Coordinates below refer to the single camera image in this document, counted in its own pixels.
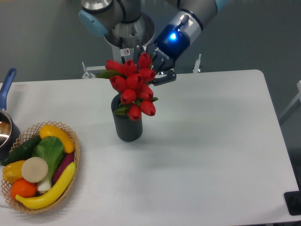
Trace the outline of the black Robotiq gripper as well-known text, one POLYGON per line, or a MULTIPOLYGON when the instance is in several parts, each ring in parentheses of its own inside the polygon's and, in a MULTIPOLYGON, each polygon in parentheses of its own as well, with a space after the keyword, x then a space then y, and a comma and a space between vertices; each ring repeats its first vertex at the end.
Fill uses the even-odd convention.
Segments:
MULTIPOLYGON (((174 24, 167 25, 146 48, 146 53, 152 57, 153 70, 157 72, 168 70, 162 77, 154 79, 152 82, 154 86, 176 80, 176 73, 170 69, 174 68, 176 60, 190 45, 189 36, 181 30, 182 26, 182 24, 177 26, 174 24)), ((143 52, 143 46, 134 48, 133 61, 135 64, 138 63, 143 52)))

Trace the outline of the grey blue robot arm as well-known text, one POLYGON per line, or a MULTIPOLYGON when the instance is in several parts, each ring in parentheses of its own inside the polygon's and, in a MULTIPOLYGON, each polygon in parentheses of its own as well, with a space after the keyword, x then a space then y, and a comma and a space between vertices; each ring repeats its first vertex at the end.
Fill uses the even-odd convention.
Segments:
POLYGON ((97 37, 111 45, 113 59, 137 62, 146 51, 152 56, 153 70, 167 74, 154 85, 176 79, 176 60, 201 34, 205 26, 225 5, 224 0, 171 0, 178 12, 156 36, 153 20, 141 11, 139 0, 83 0, 79 19, 97 37))

